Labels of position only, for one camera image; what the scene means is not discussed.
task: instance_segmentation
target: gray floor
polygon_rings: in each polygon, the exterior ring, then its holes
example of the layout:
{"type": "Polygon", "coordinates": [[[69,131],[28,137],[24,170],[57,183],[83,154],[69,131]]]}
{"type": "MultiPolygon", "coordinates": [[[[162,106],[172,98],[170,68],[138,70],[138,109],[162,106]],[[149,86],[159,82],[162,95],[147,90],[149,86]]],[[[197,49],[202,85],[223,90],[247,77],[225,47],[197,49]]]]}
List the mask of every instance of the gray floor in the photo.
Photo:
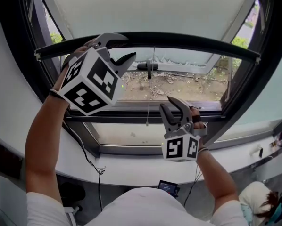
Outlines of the gray floor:
{"type": "MultiPolygon", "coordinates": [[[[236,182],[239,193],[248,184],[256,180],[254,175],[255,174],[253,174],[253,169],[243,169],[232,173],[232,178],[236,182]]],[[[100,213],[100,206],[98,200],[98,185],[94,183],[82,182],[58,176],[59,184],[66,181],[81,185],[86,191],[85,199],[77,202],[77,204],[82,206],[83,210],[77,212],[75,216],[77,223],[79,225],[84,225],[100,213]]],[[[192,184],[180,185],[181,190],[179,192],[179,197],[177,198],[180,203],[184,203],[191,185],[192,184]]],[[[282,174],[266,181],[265,185],[273,191],[282,192],[282,174]]],[[[108,185],[101,185],[100,188],[103,206],[111,203],[118,196],[122,195],[124,192],[130,189],[128,187],[123,186],[108,185]]],[[[212,215],[213,206],[214,200],[208,192],[205,182],[197,182],[186,203],[187,212],[196,218],[202,220],[209,220],[212,215]]]]}

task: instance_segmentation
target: dirt ground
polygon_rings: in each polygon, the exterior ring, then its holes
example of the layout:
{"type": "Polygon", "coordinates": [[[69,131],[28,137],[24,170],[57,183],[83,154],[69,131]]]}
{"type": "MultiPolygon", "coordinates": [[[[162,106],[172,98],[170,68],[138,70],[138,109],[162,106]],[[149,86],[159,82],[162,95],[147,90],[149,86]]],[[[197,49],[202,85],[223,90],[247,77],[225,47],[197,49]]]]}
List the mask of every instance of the dirt ground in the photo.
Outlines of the dirt ground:
{"type": "Polygon", "coordinates": [[[166,96],[183,100],[219,100],[227,89],[225,72],[218,71],[214,78],[202,78],[194,74],[129,72],[122,77],[126,89],[122,100],[166,100],[166,96]]]}

